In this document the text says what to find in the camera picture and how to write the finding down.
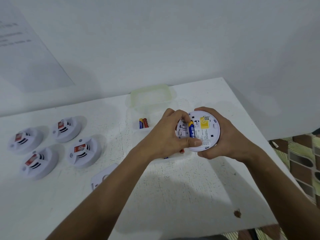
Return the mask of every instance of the yellow sticker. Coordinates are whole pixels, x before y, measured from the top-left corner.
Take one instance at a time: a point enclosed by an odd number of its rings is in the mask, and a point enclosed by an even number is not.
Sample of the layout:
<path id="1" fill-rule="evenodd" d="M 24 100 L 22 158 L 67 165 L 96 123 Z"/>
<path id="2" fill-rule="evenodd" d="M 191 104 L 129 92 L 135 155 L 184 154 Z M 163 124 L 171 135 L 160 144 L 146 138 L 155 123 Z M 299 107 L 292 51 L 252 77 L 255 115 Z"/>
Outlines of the yellow sticker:
<path id="1" fill-rule="evenodd" d="M 201 129 L 209 129 L 209 116 L 200 118 Z"/>

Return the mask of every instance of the forearm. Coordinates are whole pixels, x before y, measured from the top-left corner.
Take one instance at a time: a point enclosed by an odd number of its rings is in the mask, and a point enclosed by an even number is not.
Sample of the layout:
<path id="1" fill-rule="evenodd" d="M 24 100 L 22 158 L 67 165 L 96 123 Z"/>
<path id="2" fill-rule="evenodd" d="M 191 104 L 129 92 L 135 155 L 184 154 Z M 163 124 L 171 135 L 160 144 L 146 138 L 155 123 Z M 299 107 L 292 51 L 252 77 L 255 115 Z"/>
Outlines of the forearm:
<path id="1" fill-rule="evenodd" d="M 141 149 L 132 149 L 47 239 L 106 239 L 149 161 Z"/>
<path id="2" fill-rule="evenodd" d="M 320 236 L 320 210 L 265 152 L 246 166 L 289 240 Z"/>

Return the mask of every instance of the table surface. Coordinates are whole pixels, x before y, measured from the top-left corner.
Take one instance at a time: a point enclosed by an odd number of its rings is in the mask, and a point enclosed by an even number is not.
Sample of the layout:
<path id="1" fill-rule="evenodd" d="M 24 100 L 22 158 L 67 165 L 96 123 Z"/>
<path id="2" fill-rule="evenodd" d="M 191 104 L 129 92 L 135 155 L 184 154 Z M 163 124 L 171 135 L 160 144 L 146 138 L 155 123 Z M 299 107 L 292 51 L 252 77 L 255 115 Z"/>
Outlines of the table surface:
<path id="1" fill-rule="evenodd" d="M 264 149 L 289 178 L 296 181 L 255 126 L 223 78 L 171 87 L 180 109 L 215 108 L 245 136 Z M 90 179 L 130 151 L 132 129 L 127 113 L 129 95 L 0 118 L 1 239 L 44 239 L 91 193 Z M 83 129 L 77 139 L 94 136 L 102 156 L 94 165 L 76 169 L 64 159 L 74 139 L 56 143 L 49 128 L 65 117 L 78 116 Z M 39 148 L 59 152 L 59 162 L 46 177 L 22 179 L 24 156 L 7 151 L 19 130 L 38 127 L 44 133 Z M 240 210 L 241 218 L 234 216 Z M 175 161 L 151 163 L 128 199 L 110 239 L 170 239 L 200 237 L 276 223 L 268 204 L 246 167 L 235 160 L 200 158 L 196 153 Z"/>

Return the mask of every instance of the white smoke detector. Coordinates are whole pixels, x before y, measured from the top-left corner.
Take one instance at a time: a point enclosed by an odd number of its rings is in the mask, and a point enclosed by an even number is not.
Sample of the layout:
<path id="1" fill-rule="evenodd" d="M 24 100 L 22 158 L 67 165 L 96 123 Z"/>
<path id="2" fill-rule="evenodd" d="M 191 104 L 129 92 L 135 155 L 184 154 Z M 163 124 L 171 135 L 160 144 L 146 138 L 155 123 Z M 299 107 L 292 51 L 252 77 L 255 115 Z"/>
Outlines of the white smoke detector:
<path id="1" fill-rule="evenodd" d="M 101 145 L 92 138 L 78 140 L 68 149 L 66 160 L 77 168 L 86 168 L 94 164 L 101 155 Z"/>
<path id="2" fill-rule="evenodd" d="M 43 134 L 40 130 L 27 128 L 10 138 L 7 149 L 15 154 L 25 154 L 36 149 L 42 142 L 42 138 Z"/>
<path id="3" fill-rule="evenodd" d="M 51 128 L 51 135 L 57 142 L 63 143 L 72 140 L 81 131 L 81 123 L 76 117 L 64 118 Z"/>
<path id="4" fill-rule="evenodd" d="M 26 156 L 19 172 L 24 178 L 42 179 L 54 169 L 57 162 L 58 153 L 46 147 L 39 151 L 33 151 Z"/>

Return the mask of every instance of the white wall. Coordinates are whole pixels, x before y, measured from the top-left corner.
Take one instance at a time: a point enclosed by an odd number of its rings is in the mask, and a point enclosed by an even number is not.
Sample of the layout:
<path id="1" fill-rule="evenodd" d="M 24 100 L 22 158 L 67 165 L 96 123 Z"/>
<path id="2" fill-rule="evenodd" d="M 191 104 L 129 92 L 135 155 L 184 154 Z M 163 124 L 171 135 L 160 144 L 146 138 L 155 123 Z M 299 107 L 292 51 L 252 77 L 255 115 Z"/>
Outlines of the white wall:
<path id="1" fill-rule="evenodd" d="M 11 1 L 76 85 L 2 116 L 222 76 L 267 139 L 320 127 L 320 0 Z"/>

